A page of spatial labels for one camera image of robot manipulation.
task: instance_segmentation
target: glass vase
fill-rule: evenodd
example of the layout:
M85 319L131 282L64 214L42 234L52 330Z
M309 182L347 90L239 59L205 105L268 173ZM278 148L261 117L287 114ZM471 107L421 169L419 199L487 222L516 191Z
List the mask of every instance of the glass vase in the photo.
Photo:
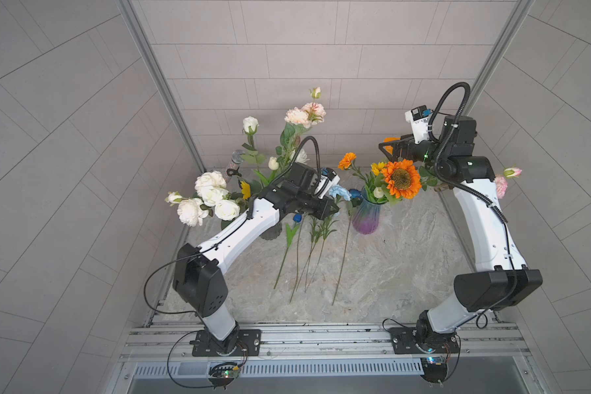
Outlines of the glass vase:
M372 234L379 227L379 216L381 215L381 206L375 202L368 201L365 189L361 191L363 202L352 217L352 227L360 234Z

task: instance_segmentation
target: white rose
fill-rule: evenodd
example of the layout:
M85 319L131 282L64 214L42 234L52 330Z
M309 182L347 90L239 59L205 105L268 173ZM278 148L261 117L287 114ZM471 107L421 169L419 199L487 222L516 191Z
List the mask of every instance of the white rose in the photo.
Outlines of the white rose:
M287 111L285 121L292 124L302 124L307 129L311 126L311 121L309 120L309 113L299 108L294 108L292 110Z
M201 226L203 223L201 217L202 209L199 208L199 204L196 200L199 199L182 200L178 206L180 221L191 227L195 227L197 224Z
M296 153L296 151L292 151L291 152L291 155L289 156L289 160L293 160L294 153ZM295 159L295 162L296 163L302 163L302 164L304 164L304 163L306 163L308 161L309 161L309 159L308 159L308 157L306 155L306 152L304 151L304 149L301 149L300 150L300 153L297 154L297 159Z
M278 159L276 159L273 156L270 157L268 166L269 166L269 169L271 169L272 171L275 171L276 169L278 169L280 167L280 165L278 165Z
M258 119L248 116L243 119L243 131L245 134L254 134L258 129Z
M226 180L219 171L206 172L201 177L197 177L197 181L195 181L195 190L199 193L199 189L205 186L225 188Z
M204 200L206 206L213 207L225 198L228 190L222 187L203 186L197 189L197 194Z
M232 220L239 216L241 208L232 200L221 200L215 205L215 215L221 220Z
M169 192L169 195L164 200L166 202L170 202L171 206L173 206L173 204L179 204L181 202L181 199L183 199L183 198L184 197L182 197L177 192Z
M383 197L383 189L381 187L374 188L374 196L378 199Z

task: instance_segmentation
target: pink rose bud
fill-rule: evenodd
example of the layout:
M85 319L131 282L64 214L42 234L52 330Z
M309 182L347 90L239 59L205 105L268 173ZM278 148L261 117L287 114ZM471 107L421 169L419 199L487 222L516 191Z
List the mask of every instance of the pink rose bud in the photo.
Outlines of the pink rose bud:
M504 176L506 178L515 178L515 177L519 177L522 172L523 172L523 170L521 170L518 167L508 167L504 170Z
M497 175L495 177L496 196L498 199L503 199L505 191L508 189L508 181L505 180L503 175Z

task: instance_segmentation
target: blue flower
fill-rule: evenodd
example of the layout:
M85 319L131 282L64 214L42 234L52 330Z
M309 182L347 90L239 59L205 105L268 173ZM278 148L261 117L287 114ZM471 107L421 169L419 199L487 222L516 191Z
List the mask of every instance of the blue flower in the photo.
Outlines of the blue flower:
M337 197L337 195L339 194L343 197L344 200L350 201L350 192L348 192L345 188L339 185L331 186L331 188L328 189L328 194L331 195L332 198Z

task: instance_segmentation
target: pink carnation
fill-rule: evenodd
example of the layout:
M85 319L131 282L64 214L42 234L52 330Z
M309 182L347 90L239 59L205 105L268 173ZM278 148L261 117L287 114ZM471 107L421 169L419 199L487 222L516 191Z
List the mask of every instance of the pink carnation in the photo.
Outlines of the pink carnation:
M508 189L508 181L505 180L503 175L497 175L495 177L496 196L498 199L503 199L505 191Z

